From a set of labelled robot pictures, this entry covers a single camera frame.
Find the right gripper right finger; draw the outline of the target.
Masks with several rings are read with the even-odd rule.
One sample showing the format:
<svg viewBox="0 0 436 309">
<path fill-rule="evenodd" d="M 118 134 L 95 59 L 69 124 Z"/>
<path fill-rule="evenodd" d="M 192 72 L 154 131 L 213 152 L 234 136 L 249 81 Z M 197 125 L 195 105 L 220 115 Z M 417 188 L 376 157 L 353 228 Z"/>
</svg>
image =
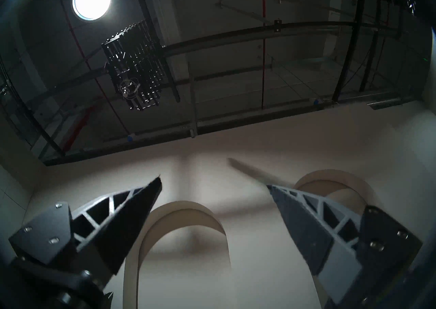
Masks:
<svg viewBox="0 0 436 309">
<path fill-rule="evenodd" d="M 290 237 L 326 292 L 326 306 L 372 306 L 422 241 L 381 208 L 358 213 L 334 199 L 267 185 Z"/>
</svg>

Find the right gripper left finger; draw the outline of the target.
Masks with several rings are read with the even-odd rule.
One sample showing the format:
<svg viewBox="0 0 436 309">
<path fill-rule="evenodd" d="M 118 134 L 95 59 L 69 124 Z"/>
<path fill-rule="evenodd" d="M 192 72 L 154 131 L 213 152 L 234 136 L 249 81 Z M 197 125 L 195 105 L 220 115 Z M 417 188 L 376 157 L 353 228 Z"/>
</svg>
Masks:
<svg viewBox="0 0 436 309">
<path fill-rule="evenodd" d="M 9 243 L 19 258 L 38 265 L 31 270 L 112 277 L 161 191 L 158 176 L 146 186 L 103 195 L 73 212 L 67 202 L 53 203 L 16 231 Z"/>
</svg>

